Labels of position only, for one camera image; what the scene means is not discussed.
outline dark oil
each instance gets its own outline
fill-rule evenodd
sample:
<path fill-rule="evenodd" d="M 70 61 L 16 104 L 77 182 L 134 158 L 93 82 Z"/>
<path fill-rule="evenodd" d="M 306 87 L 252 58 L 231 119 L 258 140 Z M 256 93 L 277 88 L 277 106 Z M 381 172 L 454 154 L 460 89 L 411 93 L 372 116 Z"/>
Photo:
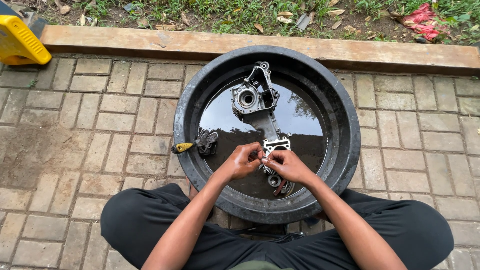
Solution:
<path fill-rule="evenodd" d="M 218 132 L 216 153 L 205 158 L 212 171 L 217 170 L 238 145 L 260 142 L 264 136 L 251 125 L 238 120 L 232 113 L 231 93 L 229 88 L 241 84 L 243 78 L 223 87 L 208 103 L 199 126 L 203 129 Z M 298 86 L 281 78 L 272 77 L 274 89 L 280 93 L 274 111 L 281 137 L 291 133 L 291 150 L 310 170 L 317 172 L 324 160 L 326 138 L 323 136 L 323 119 L 312 100 Z M 284 195 L 275 196 L 276 188 L 267 182 L 268 175 L 257 170 L 243 179 L 230 182 L 228 185 L 248 196 L 260 199 L 281 199 Z M 303 188 L 295 184 L 291 194 Z"/>

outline black basin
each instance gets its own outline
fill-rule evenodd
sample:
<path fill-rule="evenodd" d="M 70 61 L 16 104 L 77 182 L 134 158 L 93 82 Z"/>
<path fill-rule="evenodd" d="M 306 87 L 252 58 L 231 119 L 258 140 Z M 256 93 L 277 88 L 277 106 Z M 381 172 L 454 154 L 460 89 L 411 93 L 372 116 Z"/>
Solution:
<path fill-rule="evenodd" d="M 328 69 L 290 49 L 250 46 L 225 53 L 208 63 L 191 79 L 180 97 L 175 112 L 175 143 L 195 139 L 202 112 L 219 86 L 232 77 L 229 71 L 241 67 L 251 70 L 257 61 L 270 63 L 272 74 L 291 78 L 318 107 L 327 146 L 317 175 L 341 194 L 350 183 L 360 155 L 360 126 L 355 108 L 347 91 Z M 212 171 L 198 151 L 189 150 L 178 158 L 195 188 L 202 189 Z M 305 188 L 283 199 L 266 200 L 244 195 L 227 186 L 216 206 L 231 215 L 263 224 L 291 223 L 322 210 Z"/>

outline wooden beam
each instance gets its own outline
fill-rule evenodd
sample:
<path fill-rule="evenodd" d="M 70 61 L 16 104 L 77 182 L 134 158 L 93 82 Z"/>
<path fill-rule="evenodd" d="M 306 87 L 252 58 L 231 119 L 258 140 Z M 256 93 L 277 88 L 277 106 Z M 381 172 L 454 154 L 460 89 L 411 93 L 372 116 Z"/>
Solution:
<path fill-rule="evenodd" d="M 60 25 L 47 25 L 40 40 L 50 52 L 177 60 L 212 60 L 245 46 L 274 45 L 306 54 L 327 68 L 480 74 L 479 50 L 468 46 Z"/>

